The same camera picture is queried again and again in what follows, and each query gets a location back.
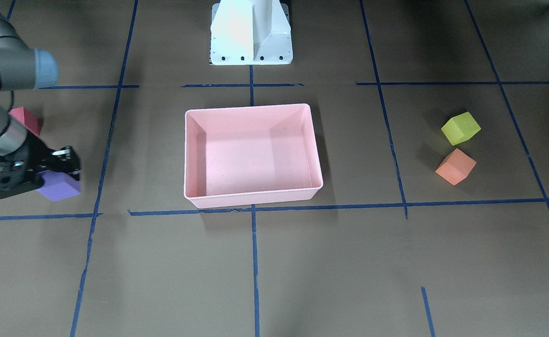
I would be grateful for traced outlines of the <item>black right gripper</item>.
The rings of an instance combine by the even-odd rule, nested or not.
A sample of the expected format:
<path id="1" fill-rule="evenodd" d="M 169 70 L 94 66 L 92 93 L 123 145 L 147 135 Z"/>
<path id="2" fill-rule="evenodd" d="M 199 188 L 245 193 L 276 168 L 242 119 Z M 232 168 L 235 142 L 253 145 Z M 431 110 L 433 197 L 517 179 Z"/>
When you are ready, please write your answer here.
<path id="1" fill-rule="evenodd" d="M 39 167 L 80 181 L 80 158 L 73 147 L 52 151 L 39 140 L 27 140 L 16 151 L 0 155 L 0 200 L 44 186 Z"/>

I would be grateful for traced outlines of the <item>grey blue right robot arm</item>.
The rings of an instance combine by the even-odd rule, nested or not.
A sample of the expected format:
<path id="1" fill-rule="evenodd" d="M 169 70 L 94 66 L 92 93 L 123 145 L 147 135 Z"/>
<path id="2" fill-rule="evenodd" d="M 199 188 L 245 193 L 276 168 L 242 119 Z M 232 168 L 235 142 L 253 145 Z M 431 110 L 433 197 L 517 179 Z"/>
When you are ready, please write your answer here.
<path id="1" fill-rule="evenodd" d="M 54 56 L 29 48 L 0 12 L 0 92 L 42 89 L 59 77 Z M 20 121 L 0 105 L 0 200 L 36 190 L 51 201 L 80 194 L 80 159 L 73 147 L 47 147 L 37 118 Z"/>

